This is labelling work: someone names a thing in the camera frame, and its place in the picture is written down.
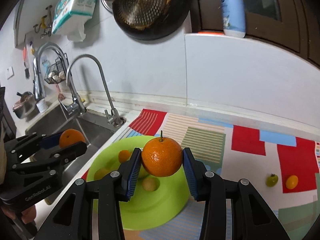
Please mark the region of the person's hand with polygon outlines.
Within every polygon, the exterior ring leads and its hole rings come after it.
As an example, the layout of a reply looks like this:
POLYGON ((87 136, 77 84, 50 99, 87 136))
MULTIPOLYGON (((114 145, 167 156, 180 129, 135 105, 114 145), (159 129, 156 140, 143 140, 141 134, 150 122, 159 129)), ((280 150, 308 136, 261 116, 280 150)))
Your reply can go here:
MULTIPOLYGON (((11 211, 8 207, 1 206, 1 209, 7 217, 10 219, 16 219, 16 213, 11 211)), ((21 214, 21 220, 24 224, 31 223, 36 218, 36 206, 33 205, 32 207, 22 211, 21 214)))

